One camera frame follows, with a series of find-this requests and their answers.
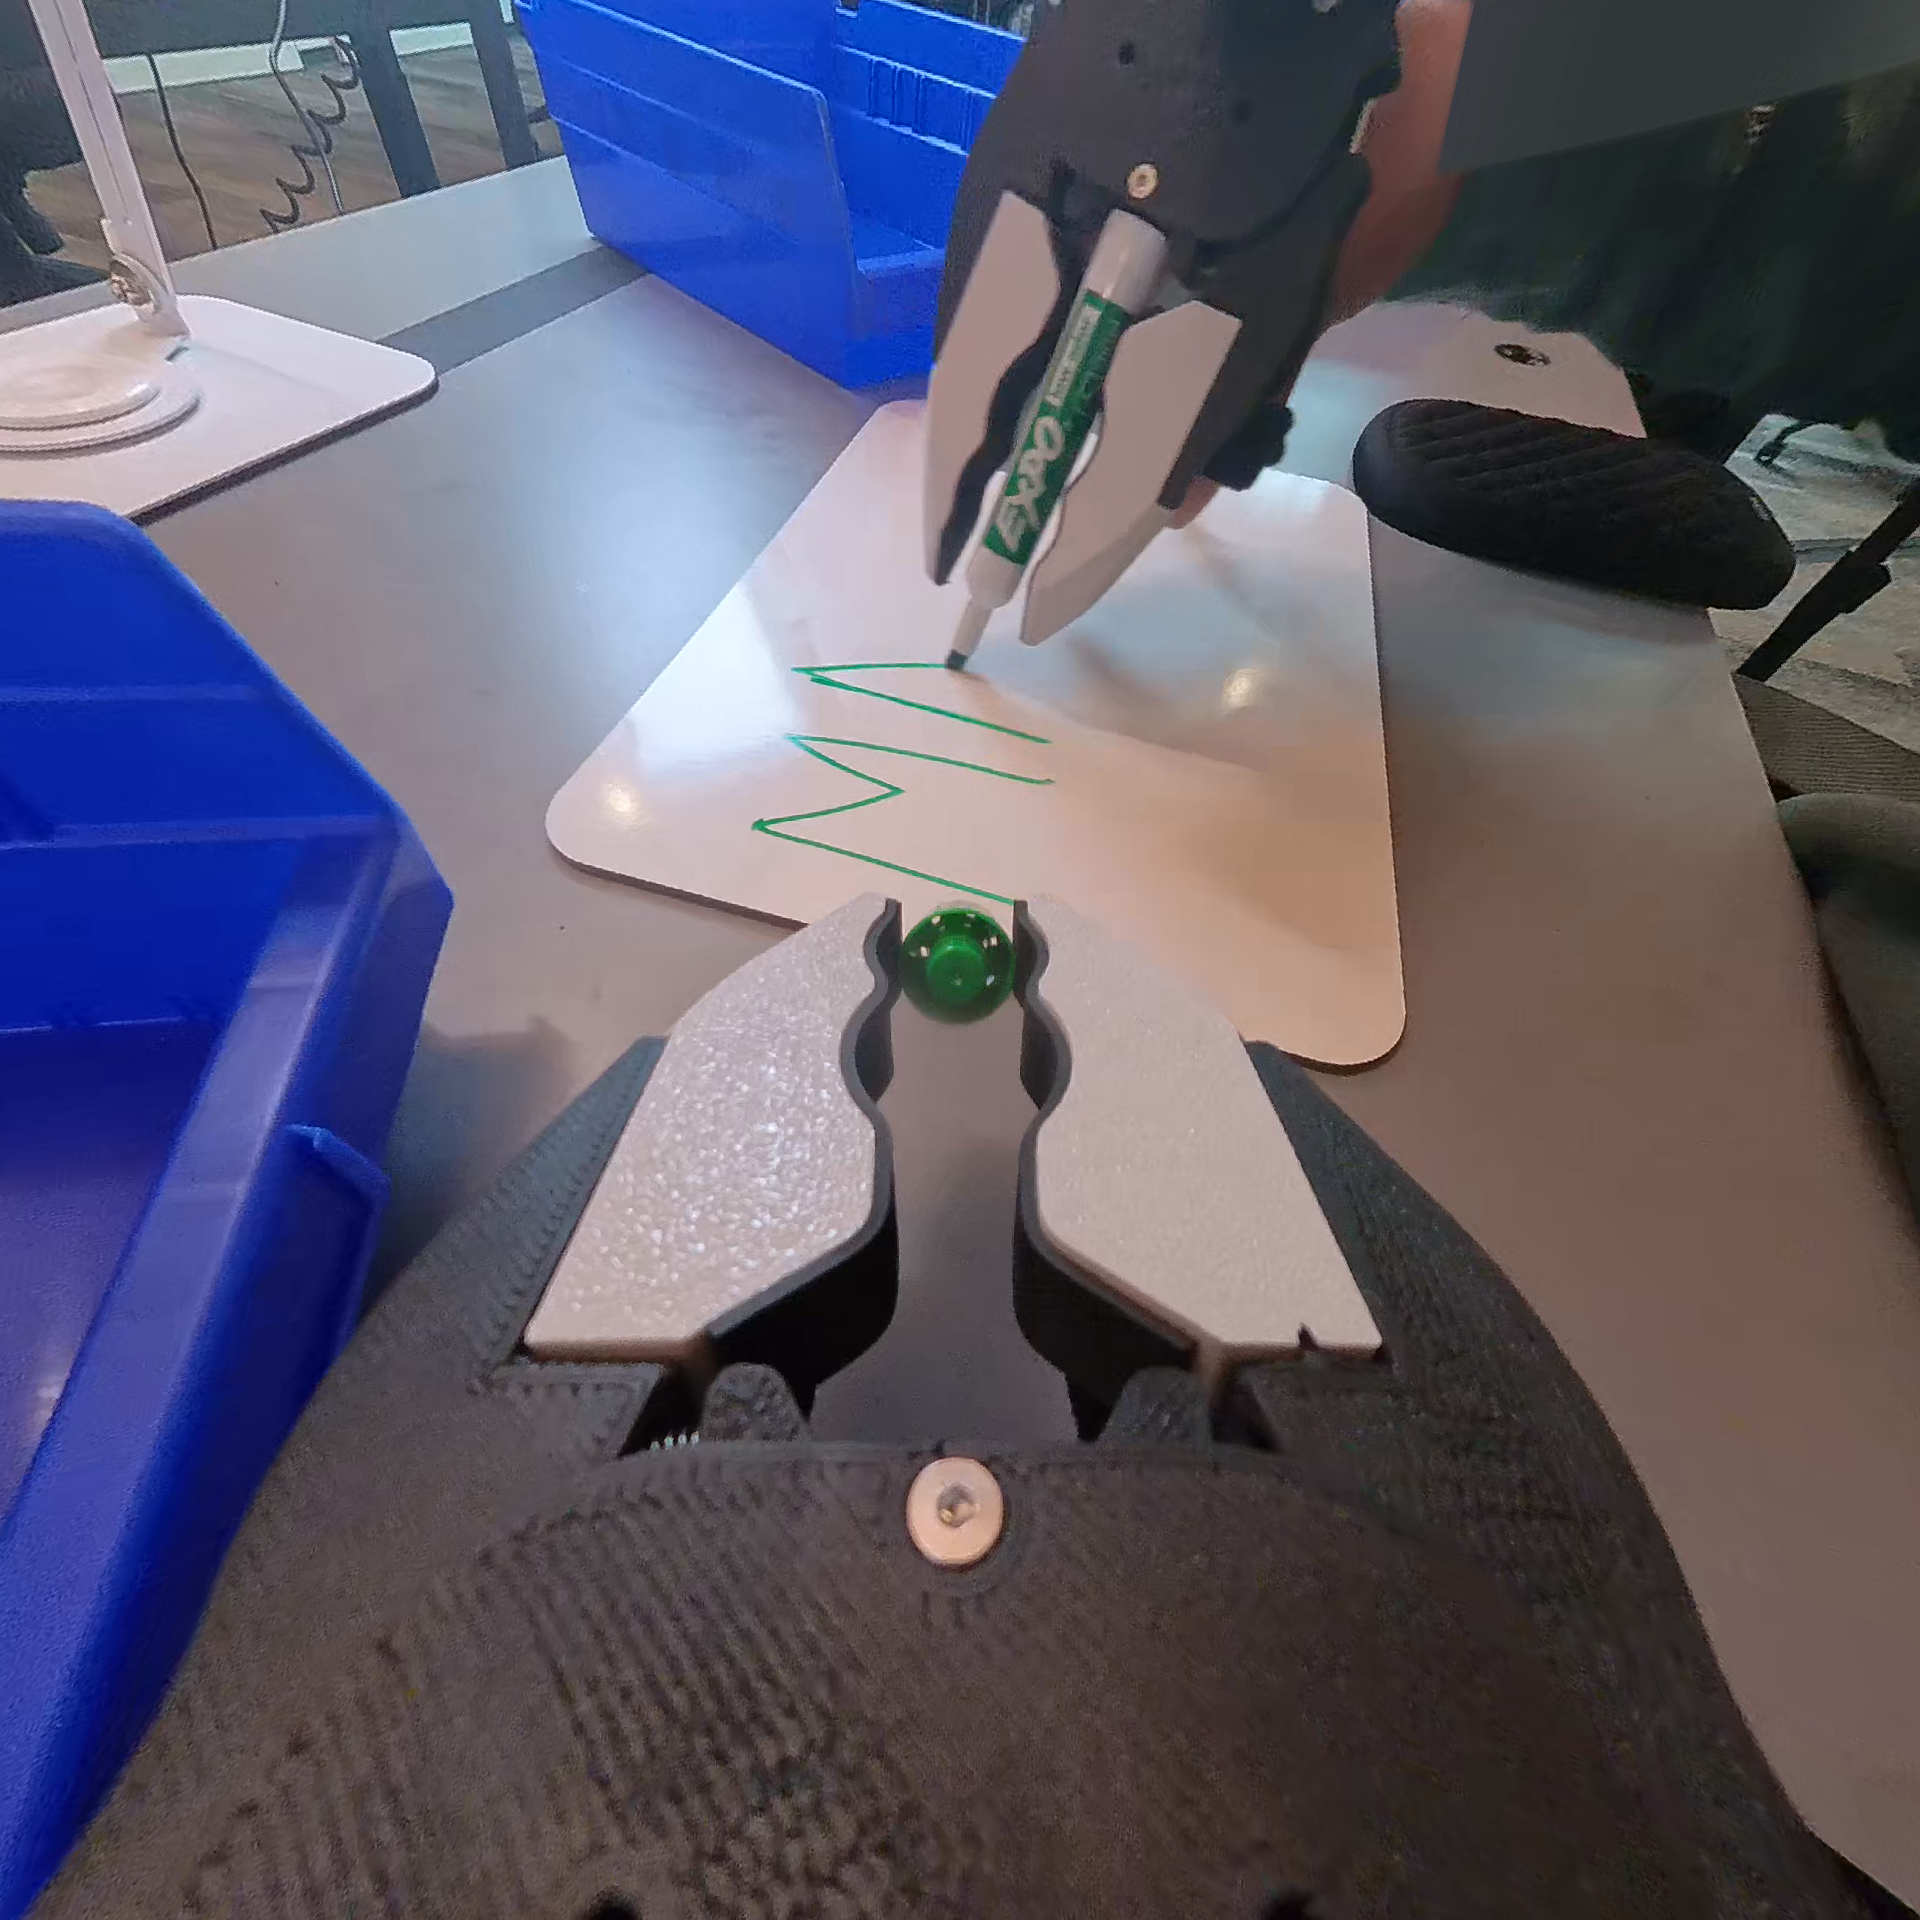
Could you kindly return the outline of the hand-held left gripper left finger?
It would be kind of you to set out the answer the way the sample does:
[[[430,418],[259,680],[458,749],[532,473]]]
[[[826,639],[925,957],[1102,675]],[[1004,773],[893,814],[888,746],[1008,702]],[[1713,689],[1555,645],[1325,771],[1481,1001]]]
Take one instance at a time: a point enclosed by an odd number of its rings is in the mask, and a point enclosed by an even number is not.
[[[666,1035],[525,1323],[534,1360],[819,1383],[897,1302],[901,904],[854,897]]]

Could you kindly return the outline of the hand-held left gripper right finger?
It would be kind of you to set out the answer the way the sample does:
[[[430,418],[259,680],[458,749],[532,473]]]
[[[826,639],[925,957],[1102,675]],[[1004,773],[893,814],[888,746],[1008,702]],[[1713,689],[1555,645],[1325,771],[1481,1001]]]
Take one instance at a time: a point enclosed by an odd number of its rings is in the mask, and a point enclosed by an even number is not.
[[[1382,1334],[1257,1061],[1201,991],[1056,897],[1019,904],[1014,1309],[1076,1387],[1374,1360]]]

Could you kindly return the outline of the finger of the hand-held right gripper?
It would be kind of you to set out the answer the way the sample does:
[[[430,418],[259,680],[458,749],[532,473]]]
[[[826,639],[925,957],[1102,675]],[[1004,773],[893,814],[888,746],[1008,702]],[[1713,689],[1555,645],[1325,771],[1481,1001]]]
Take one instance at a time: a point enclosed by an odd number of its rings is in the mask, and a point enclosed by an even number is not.
[[[1044,213],[1001,200],[954,310],[929,382],[922,546],[945,584],[966,550],[1004,443],[1022,443],[1025,405],[1043,385],[1072,301]]]
[[[1102,385],[1092,456],[1070,482],[1044,555],[1026,575],[1022,643],[1074,625],[1171,525],[1162,494],[1242,323],[1203,303],[1126,327]]]

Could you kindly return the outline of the green dry-erase marker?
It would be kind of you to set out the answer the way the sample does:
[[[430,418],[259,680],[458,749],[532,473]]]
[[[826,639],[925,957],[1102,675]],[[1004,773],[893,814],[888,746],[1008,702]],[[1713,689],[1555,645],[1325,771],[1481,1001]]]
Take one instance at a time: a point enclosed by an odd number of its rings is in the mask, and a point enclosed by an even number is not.
[[[1165,251],[1165,237],[1129,210],[1110,210],[1099,230],[966,566],[966,611],[952,639],[949,671],[970,665],[992,616],[1017,598],[1037,558],[1097,424],[1121,336],[1157,290]]]

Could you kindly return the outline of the green marker cap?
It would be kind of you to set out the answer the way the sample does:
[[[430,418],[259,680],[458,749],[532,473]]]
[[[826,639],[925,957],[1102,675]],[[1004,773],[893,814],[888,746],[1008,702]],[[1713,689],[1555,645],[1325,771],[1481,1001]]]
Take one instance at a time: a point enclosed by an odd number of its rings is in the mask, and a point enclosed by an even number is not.
[[[906,1001],[934,1024],[982,1024],[1014,994],[1017,943],[980,904],[946,899],[906,930]]]

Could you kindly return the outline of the blue plastic bin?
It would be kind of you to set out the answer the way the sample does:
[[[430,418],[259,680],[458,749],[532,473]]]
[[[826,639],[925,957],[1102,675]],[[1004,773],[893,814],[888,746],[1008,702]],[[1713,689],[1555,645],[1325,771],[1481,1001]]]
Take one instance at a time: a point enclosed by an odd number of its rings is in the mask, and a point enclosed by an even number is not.
[[[3,1914],[356,1322],[451,893],[153,539],[3,512]]]
[[[922,382],[1025,40],[923,6],[520,6],[588,230],[849,392]]]

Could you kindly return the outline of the white whiteboard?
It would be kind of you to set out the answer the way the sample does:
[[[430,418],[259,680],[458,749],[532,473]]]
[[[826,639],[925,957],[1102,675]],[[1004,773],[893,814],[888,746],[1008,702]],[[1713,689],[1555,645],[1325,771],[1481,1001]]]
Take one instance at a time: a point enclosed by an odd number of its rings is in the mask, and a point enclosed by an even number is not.
[[[1368,511],[1268,473],[1041,648],[945,665],[923,410],[882,405],[550,801],[589,874],[805,927],[1056,897],[1248,1040],[1361,1071],[1404,1038]]]

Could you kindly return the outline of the person's right hand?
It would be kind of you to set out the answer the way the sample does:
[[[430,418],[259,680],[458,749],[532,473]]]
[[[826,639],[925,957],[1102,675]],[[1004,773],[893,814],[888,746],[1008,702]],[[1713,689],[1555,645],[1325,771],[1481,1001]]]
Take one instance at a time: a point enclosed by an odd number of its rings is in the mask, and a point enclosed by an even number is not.
[[[1398,6],[1398,83],[1371,104],[1358,137],[1371,185],[1340,251],[1324,330],[1385,301],[1449,223],[1460,178],[1443,154],[1469,27],[1473,3]]]

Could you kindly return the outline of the wooden desk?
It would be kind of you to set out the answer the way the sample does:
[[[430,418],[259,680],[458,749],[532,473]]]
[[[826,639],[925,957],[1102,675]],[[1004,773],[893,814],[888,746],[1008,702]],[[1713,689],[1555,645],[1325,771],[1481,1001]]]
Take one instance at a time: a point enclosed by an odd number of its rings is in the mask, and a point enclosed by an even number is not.
[[[134,149],[177,202],[315,219],[561,157],[521,6],[88,6]]]

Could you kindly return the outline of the green sweatshirt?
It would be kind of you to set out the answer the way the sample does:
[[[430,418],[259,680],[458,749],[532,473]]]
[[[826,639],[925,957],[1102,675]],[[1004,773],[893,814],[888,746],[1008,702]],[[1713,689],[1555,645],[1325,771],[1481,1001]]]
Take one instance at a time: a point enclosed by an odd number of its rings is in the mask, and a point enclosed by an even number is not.
[[[1779,805],[1782,840],[1864,1069],[1917,1191],[1917,805],[1801,797]]]

